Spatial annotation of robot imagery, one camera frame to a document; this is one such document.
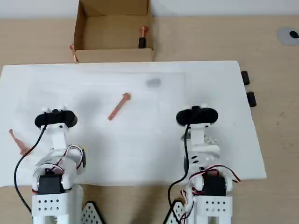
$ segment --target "open cardboard box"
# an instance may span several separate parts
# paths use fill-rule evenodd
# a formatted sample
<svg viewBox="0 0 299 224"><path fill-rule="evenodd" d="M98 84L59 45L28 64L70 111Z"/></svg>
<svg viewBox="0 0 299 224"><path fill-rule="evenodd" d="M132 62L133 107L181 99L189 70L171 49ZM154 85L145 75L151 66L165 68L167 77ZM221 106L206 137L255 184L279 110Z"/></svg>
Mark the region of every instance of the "open cardboard box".
<svg viewBox="0 0 299 224"><path fill-rule="evenodd" d="M139 49L147 26L146 48ZM147 62L154 40L150 0L80 0L74 33L79 62Z"/></svg>

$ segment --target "white paper sheet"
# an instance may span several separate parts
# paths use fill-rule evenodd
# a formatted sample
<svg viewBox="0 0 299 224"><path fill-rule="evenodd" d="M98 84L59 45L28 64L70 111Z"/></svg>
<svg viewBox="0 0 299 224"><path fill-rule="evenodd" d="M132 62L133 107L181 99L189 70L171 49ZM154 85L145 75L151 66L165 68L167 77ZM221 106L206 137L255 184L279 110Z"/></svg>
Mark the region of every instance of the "white paper sheet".
<svg viewBox="0 0 299 224"><path fill-rule="evenodd" d="M107 118L125 92L132 99L113 121ZM12 185L19 160L8 130L33 145L35 117L43 106L67 105L78 117L68 143L86 149L80 183L135 185L169 183L183 174L175 121L180 110L207 103L219 113L207 131L218 138L221 159L242 179L265 178L255 127L237 62L96 63L6 66L0 79L0 141L7 172L0 186ZM20 166L20 185L30 183L34 164L51 147L44 135Z"/></svg>

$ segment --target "wooden table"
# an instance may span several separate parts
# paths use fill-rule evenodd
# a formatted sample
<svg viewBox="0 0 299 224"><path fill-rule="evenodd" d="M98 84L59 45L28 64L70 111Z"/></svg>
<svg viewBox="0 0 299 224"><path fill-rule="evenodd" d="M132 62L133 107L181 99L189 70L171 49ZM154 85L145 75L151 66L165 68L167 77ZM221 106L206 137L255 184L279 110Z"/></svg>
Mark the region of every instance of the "wooden table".
<svg viewBox="0 0 299 224"><path fill-rule="evenodd" d="M74 23L1 20L0 65L72 63ZM299 29L299 16L155 18L156 61L237 60L249 72L268 178L234 185L234 223L299 220L299 47L280 44L281 26ZM85 200L97 201L108 224L161 224L169 209L167 186L84 188ZM21 189L30 202L30 188ZM178 188L173 192L178 195ZM31 223L14 188L1 188L0 197L1 222L22 217L22 223Z"/></svg>

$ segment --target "white wall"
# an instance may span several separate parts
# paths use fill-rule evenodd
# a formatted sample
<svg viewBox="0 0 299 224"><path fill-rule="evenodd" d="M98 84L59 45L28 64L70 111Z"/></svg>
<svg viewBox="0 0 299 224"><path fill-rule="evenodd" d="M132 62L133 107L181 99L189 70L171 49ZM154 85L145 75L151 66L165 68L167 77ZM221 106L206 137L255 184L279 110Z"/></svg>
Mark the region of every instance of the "white wall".
<svg viewBox="0 0 299 224"><path fill-rule="evenodd" d="M157 16L299 14L299 0L152 0ZM75 17L78 0L0 0L0 18Z"/></svg>
<svg viewBox="0 0 299 224"><path fill-rule="evenodd" d="M299 0L152 0L157 16L299 14Z"/></svg>

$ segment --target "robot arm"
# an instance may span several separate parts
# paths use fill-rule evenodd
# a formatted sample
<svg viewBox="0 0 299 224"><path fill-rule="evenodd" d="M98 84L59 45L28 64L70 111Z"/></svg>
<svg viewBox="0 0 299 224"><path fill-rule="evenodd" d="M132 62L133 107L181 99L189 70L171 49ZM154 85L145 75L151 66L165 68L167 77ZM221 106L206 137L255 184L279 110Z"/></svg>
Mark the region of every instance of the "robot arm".
<svg viewBox="0 0 299 224"><path fill-rule="evenodd" d="M205 135L205 129L217 119L217 111L206 105L192 107L177 114L180 125L190 125L186 139L189 159L186 178L189 181L181 191L185 200L184 213L175 212L180 221L187 224L208 224L211 217L216 218L218 224L231 223L233 201L229 193L232 191L232 182L240 182L240 179L231 169L222 165L217 140ZM181 148L184 152L183 137ZM171 213L168 220L173 223L176 219Z"/></svg>
<svg viewBox="0 0 299 224"><path fill-rule="evenodd" d="M65 133L76 123L76 115L64 109L47 109L35 120L37 127L46 126L53 148L36 164L33 172L34 224L81 223L83 190L74 181L84 172L85 152L80 146L68 145L65 139Z"/></svg>

